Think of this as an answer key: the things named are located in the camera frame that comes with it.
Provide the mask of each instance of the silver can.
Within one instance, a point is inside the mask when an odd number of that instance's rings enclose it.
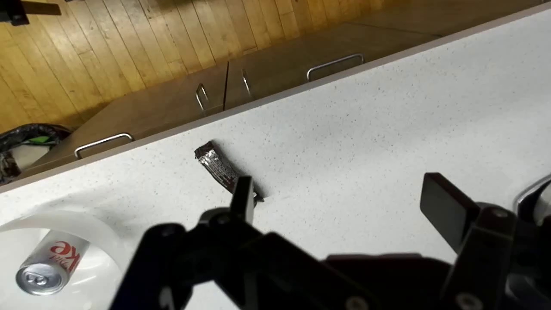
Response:
[[[32,295],[59,292],[73,275],[90,243],[59,231],[49,231],[15,275],[17,285]]]

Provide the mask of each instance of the wooden floor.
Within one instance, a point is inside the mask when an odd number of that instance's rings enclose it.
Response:
[[[77,127],[129,92],[390,4],[390,0],[47,1],[57,3],[62,15],[30,15],[26,26],[0,23],[0,132],[30,122]]]

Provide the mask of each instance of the cabinet door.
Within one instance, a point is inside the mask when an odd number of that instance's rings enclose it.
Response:
[[[437,36],[341,24],[230,60],[226,109],[431,41]]]
[[[227,67],[227,62],[224,62],[114,100],[23,172],[20,178],[75,161],[75,150],[95,141],[121,133],[128,133],[134,140],[139,140],[221,111]],[[87,157],[130,141],[128,136],[122,135],[84,149],[79,154]]]
[[[540,3],[540,0],[407,0],[354,22],[445,36]]]

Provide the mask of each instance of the metal handle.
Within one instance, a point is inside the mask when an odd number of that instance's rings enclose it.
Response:
[[[249,83],[247,82],[247,72],[245,72],[245,69],[241,69],[241,79],[243,80],[243,84],[245,84],[247,94],[249,94],[249,97],[252,98],[251,89],[249,88]]]
[[[207,96],[207,91],[205,90],[205,86],[203,83],[199,83],[199,86],[197,86],[197,90],[195,91],[195,99],[197,99],[197,103],[199,104],[199,107],[201,108],[201,112],[203,112],[203,116],[206,116],[205,114],[205,108],[203,106],[203,102],[201,101],[201,97],[199,96],[199,91],[203,92],[203,95],[205,96],[205,99],[207,102],[210,102]]]
[[[323,63],[323,64],[321,64],[321,65],[319,65],[319,66],[311,67],[311,68],[308,70],[308,72],[306,73],[306,79],[308,80],[308,82],[310,81],[310,73],[312,73],[313,71],[316,71],[316,70],[318,70],[318,69],[325,68],[325,67],[330,66],[330,65],[334,65],[334,64],[337,63],[337,62],[345,61],[345,60],[348,60],[348,59],[351,59],[351,58],[355,58],[355,57],[359,57],[359,58],[361,59],[361,63],[364,63],[364,54],[357,53],[357,54],[352,54],[352,55],[344,56],[344,57],[342,57],[342,58],[335,59],[335,60],[333,60],[333,61]]]
[[[132,137],[132,135],[130,135],[130,133],[123,132],[123,133],[119,133],[119,134],[111,136],[111,137],[107,137],[105,139],[97,140],[97,141],[94,141],[92,143],[85,144],[83,146],[79,146],[74,150],[74,155],[78,159],[82,159],[82,156],[80,156],[81,151],[83,151],[87,148],[90,148],[92,146],[100,145],[104,142],[111,141],[111,140],[114,140],[114,139],[117,139],[117,138],[122,138],[122,137],[126,137],[126,138],[130,139],[131,142],[134,141],[134,137]]]

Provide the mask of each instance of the soda can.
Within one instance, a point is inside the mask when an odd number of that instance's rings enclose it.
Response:
[[[32,295],[59,292],[69,279],[90,243],[59,231],[49,231],[15,275],[17,285]]]

